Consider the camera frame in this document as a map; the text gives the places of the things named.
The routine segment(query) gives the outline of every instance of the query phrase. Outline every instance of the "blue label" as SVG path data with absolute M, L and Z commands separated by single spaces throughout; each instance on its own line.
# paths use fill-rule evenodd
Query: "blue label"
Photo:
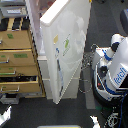
M 126 72 L 127 72 L 127 71 L 126 71 L 124 68 L 120 68 L 120 71 L 119 71 L 119 73 L 117 74 L 117 77 L 114 78 L 114 81 L 115 81 L 118 85 L 122 82 L 123 78 L 124 78 L 125 75 L 126 75 Z

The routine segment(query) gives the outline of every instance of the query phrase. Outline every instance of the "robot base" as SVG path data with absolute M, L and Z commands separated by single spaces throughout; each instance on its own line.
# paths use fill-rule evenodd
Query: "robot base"
M 97 92 L 96 87 L 95 87 L 96 83 L 95 83 L 95 80 L 94 80 L 94 71 L 92 70 L 91 72 L 92 72 L 92 73 L 91 73 L 91 74 L 92 74 L 91 77 L 92 77 L 93 95 L 94 95 L 94 97 L 96 98 L 96 100 L 97 100 L 101 105 L 103 105 L 103 106 L 105 106 L 105 107 L 116 107 L 116 106 L 118 106 L 118 105 L 119 105 L 119 100 L 117 100 L 117 99 L 112 99 L 111 101 L 108 101 L 108 100 L 104 99 L 104 98 Z

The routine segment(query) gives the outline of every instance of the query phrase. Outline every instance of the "box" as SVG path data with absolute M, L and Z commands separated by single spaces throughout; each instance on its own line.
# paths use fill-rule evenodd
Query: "box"
M 25 6 L 0 7 L 4 17 L 25 17 L 27 10 Z

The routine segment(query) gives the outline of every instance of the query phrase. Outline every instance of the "open drawer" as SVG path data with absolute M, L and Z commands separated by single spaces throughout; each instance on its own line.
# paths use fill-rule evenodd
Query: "open drawer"
M 35 76 L 38 75 L 36 65 L 0 67 L 0 77 Z
M 0 50 L 1 66 L 35 65 L 32 50 Z
M 16 77 L 0 78 L 0 93 L 29 93 L 40 92 L 39 82 L 37 76 L 26 77 L 26 79 Z

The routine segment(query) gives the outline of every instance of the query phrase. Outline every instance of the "cable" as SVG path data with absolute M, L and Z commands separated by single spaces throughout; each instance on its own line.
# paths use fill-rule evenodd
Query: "cable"
M 88 82 L 91 85 L 88 91 L 82 91 L 80 89 L 80 86 L 79 86 L 79 91 L 82 92 L 82 93 L 88 93 L 88 92 L 90 92 L 91 89 L 92 89 L 92 84 L 90 83 L 90 81 L 89 80 L 82 80 L 82 79 L 79 79 L 79 80 L 84 81 L 84 82 Z
M 115 113 L 114 109 L 115 108 L 113 107 L 112 114 L 107 118 L 104 128 L 106 128 L 107 124 L 109 127 L 114 128 L 114 126 L 118 123 L 118 113 Z
M 92 58 L 93 58 L 93 56 L 84 53 L 81 70 L 84 70 L 92 65 Z
M 97 44 L 92 44 L 92 46 L 91 46 L 91 52 L 94 54 L 93 46 L 96 46 L 96 48 L 99 48 L 99 46 Z
M 124 93 L 124 97 L 121 101 L 121 113 L 120 113 L 120 122 L 119 122 L 119 126 L 118 128 L 120 128 L 120 125 L 121 125 L 121 120 L 122 120 L 122 107 L 123 107 L 123 102 L 124 102 L 124 99 L 125 99 L 125 96 L 128 94 L 128 90 Z

